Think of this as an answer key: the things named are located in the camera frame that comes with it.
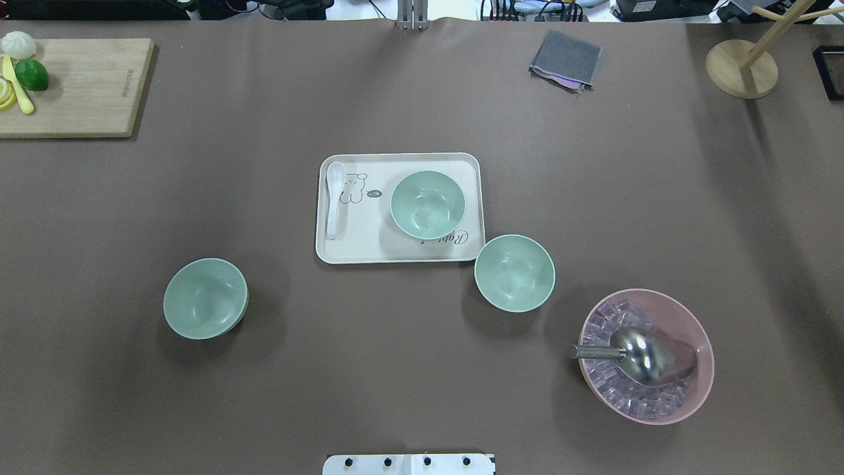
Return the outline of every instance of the wooden stand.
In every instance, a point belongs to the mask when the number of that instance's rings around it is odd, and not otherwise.
[[[706,72],[712,82],[729,95],[741,99],[759,99],[771,92],[776,85],[778,72],[774,58],[768,54],[768,48],[795,22],[844,9],[833,8],[803,15],[813,3],[814,0],[797,0],[783,16],[753,7],[754,12],[773,19],[776,24],[755,44],[744,40],[727,40],[713,46],[706,55]]]

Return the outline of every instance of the white plastic plate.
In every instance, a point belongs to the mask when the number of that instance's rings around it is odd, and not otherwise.
[[[325,236],[328,214],[326,170],[341,161],[346,184],[340,197],[337,236]],[[396,226],[390,215],[392,191],[411,173],[434,170],[451,177],[466,197],[466,215],[442,239],[420,241]],[[466,261],[486,243],[480,165],[467,153],[335,155],[320,167],[316,199],[316,255],[329,264]]]
[[[322,475],[495,475],[491,454],[330,456]]]

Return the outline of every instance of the ceramic spoon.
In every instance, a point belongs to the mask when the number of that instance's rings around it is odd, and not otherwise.
[[[329,239],[337,237],[337,207],[340,201],[340,194],[346,184],[346,167],[339,161],[328,166],[326,172],[328,181],[328,223],[325,227],[325,236]]]
[[[609,338],[609,347],[571,345],[569,356],[618,359],[619,368],[645,386],[657,387],[688,376],[697,364],[695,349],[655,331],[629,326]]]

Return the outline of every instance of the ceramic bowl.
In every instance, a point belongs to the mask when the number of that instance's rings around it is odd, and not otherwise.
[[[505,234],[484,245],[475,260],[481,295],[507,312],[527,312],[542,305],[554,290],[554,261],[530,237]]]
[[[416,172],[396,185],[390,198],[390,214],[408,235],[424,241],[451,234],[466,214],[466,198],[460,186],[440,172]]]
[[[647,316],[653,323],[655,331],[688,343],[695,349],[697,364],[689,376],[689,386],[684,390],[685,402],[671,414],[656,416],[656,418],[633,417],[615,406],[609,400],[609,396],[598,390],[595,383],[589,378],[587,360],[581,359],[579,364],[583,378],[598,399],[625,418],[648,425],[667,425],[682,421],[694,414],[703,405],[715,380],[715,356],[712,353],[709,337],[706,336],[701,322],[682,303],[664,293],[653,290],[634,288],[618,291],[602,299],[589,312],[578,343],[584,344],[584,335],[587,333],[590,317],[596,312],[600,315],[599,309],[606,308],[604,304],[617,305],[625,300]]]
[[[222,259],[200,259],[181,268],[164,292],[164,315],[176,333],[192,340],[224,334],[246,312],[243,274]]]

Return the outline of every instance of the bowl rim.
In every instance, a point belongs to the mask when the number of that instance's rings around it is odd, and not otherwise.
[[[478,258],[480,258],[481,254],[487,249],[487,247],[490,244],[492,244],[495,241],[502,239],[502,238],[527,239],[528,241],[530,241],[531,243],[535,244],[537,247],[542,249],[542,252],[545,254],[545,257],[548,258],[548,262],[551,264],[551,285],[549,286],[548,294],[539,303],[537,303],[536,305],[534,305],[531,308],[527,308],[527,309],[524,309],[524,310],[512,310],[512,309],[509,309],[509,308],[503,308],[500,305],[498,305],[497,303],[490,300],[490,298],[486,295],[486,292],[484,292],[484,289],[482,289],[481,286],[478,284]],[[548,249],[546,249],[545,246],[543,246],[542,244],[538,243],[535,239],[528,237],[528,236],[525,236],[523,234],[512,234],[512,233],[511,234],[501,234],[500,236],[493,237],[492,239],[487,241],[487,243],[484,244],[484,246],[480,249],[480,251],[478,251],[478,255],[475,257],[473,275],[474,275],[474,280],[475,280],[475,286],[480,291],[480,294],[484,296],[486,301],[489,302],[493,307],[496,307],[500,310],[504,310],[505,312],[510,312],[512,314],[524,314],[526,312],[530,312],[531,310],[535,310],[535,309],[539,308],[543,303],[548,302],[548,299],[551,297],[551,294],[554,293],[554,287],[556,287],[556,285],[557,285],[557,268],[554,265],[554,260],[551,259],[551,254],[549,254]]]
[[[454,225],[453,228],[451,228],[448,232],[446,232],[445,234],[443,234],[441,236],[427,237],[427,236],[420,236],[418,234],[413,234],[412,232],[404,229],[402,227],[402,225],[398,224],[398,220],[396,219],[396,214],[392,210],[392,203],[393,203],[392,200],[393,200],[393,197],[396,195],[396,189],[398,187],[402,186],[402,183],[404,183],[405,180],[412,177],[413,175],[418,175],[420,173],[436,173],[438,175],[442,175],[443,177],[445,177],[446,179],[448,179],[449,181],[454,183],[454,186],[456,186],[457,190],[460,192],[460,197],[463,199],[463,213],[460,215],[460,219],[457,220],[457,223]],[[463,187],[460,186],[460,183],[458,183],[454,178],[449,177],[448,175],[446,175],[443,172],[438,172],[437,170],[419,170],[418,172],[410,173],[406,177],[402,178],[401,180],[398,181],[396,186],[392,188],[392,193],[390,194],[390,217],[392,218],[392,222],[394,222],[396,224],[398,229],[400,229],[402,232],[404,232],[405,234],[407,234],[408,236],[410,236],[412,238],[421,239],[423,241],[435,241],[437,239],[442,239],[445,236],[448,236],[449,234],[451,234],[455,230],[457,230],[460,227],[460,225],[463,223],[463,218],[466,217],[466,193],[463,191]]]
[[[583,343],[583,340],[582,340],[583,339],[583,333],[586,331],[586,325],[589,323],[589,317],[591,317],[592,314],[594,314],[595,311],[598,310],[598,306],[601,303],[608,301],[610,298],[613,298],[613,297],[615,297],[615,296],[617,296],[621,293],[625,293],[625,292],[649,292],[649,293],[656,294],[661,298],[666,298],[667,300],[670,300],[671,302],[676,303],[678,306],[680,306],[680,308],[683,309],[691,317],[691,320],[693,322],[695,322],[695,324],[698,326],[698,328],[701,329],[701,334],[703,335],[704,339],[706,339],[706,347],[709,348],[709,359],[710,359],[710,362],[712,364],[712,374],[710,374],[708,381],[706,381],[706,390],[703,393],[703,397],[701,398],[700,402],[697,403],[696,406],[692,407],[691,411],[689,411],[688,413],[686,413],[684,416],[682,416],[680,418],[669,420],[669,421],[661,421],[659,419],[655,419],[655,420],[639,419],[639,418],[634,418],[633,416],[631,416],[629,414],[625,414],[622,411],[620,411],[619,409],[610,405],[603,398],[603,395],[598,392],[598,388],[596,388],[595,385],[592,383],[592,381],[589,379],[589,375],[587,374],[587,371],[586,371],[586,365],[583,362],[583,360],[578,359],[577,363],[580,366],[581,373],[583,374],[583,379],[586,381],[587,386],[589,386],[589,389],[592,391],[592,393],[595,396],[597,396],[598,399],[605,406],[609,407],[610,409],[612,409],[616,413],[624,416],[625,418],[628,418],[631,421],[634,421],[634,422],[637,422],[637,423],[642,423],[642,424],[645,424],[645,425],[670,425],[670,424],[678,423],[682,420],[685,420],[686,418],[691,417],[692,414],[697,412],[697,410],[700,409],[701,406],[703,406],[703,403],[706,402],[706,399],[709,397],[709,393],[712,391],[712,386],[715,383],[715,352],[712,350],[712,343],[709,340],[709,335],[707,335],[706,329],[703,328],[703,325],[701,325],[701,322],[697,319],[697,317],[695,317],[695,314],[693,314],[691,312],[691,310],[686,308],[686,306],[683,305],[676,298],[673,298],[670,295],[667,295],[665,293],[655,291],[655,290],[651,290],[651,289],[646,289],[646,288],[627,288],[627,289],[619,290],[617,292],[613,292],[613,293],[609,294],[607,297],[604,297],[604,298],[598,300],[598,302],[595,303],[595,306],[592,307],[592,310],[589,310],[589,313],[587,314],[586,319],[583,322],[583,327],[581,328],[580,335],[577,337],[577,343],[578,344]]]
[[[237,273],[237,275],[240,277],[240,281],[243,284],[243,288],[244,288],[244,292],[245,292],[243,304],[241,305],[241,311],[240,311],[240,314],[238,315],[238,317],[236,319],[234,319],[231,322],[230,325],[227,325],[225,328],[221,327],[222,330],[219,331],[219,332],[213,333],[212,335],[209,335],[209,336],[186,335],[184,331],[176,328],[177,325],[173,325],[173,322],[170,320],[170,316],[167,314],[167,294],[170,292],[170,286],[173,284],[173,282],[176,280],[176,278],[179,277],[179,275],[181,275],[182,272],[186,271],[188,268],[190,268],[194,265],[200,265],[200,263],[208,262],[208,261],[216,261],[216,262],[221,262],[225,265],[228,265],[229,267],[234,269],[235,272]],[[164,299],[163,299],[163,302],[161,304],[162,309],[164,310],[164,318],[167,321],[167,325],[174,332],[179,334],[180,336],[183,336],[183,337],[190,339],[190,340],[207,340],[209,338],[215,338],[216,336],[223,335],[225,332],[231,330],[232,328],[235,328],[235,326],[237,326],[237,324],[240,323],[241,319],[243,319],[243,315],[246,313],[246,307],[248,305],[249,305],[249,286],[246,284],[246,278],[243,276],[243,273],[241,272],[240,269],[237,268],[236,265],[230,263],[228,260],[220,259],[220,258],[216,258],[216,257],[207,257],[207,258],[203,258],[203,259],[197,259],[197,260],[194,260],[193,262],[191,262],[187,265],[184,265],[181,269],[179,269],[178,272],[176,272],[170,278],[170,281],[167,283],[167,288],[164,290]]]

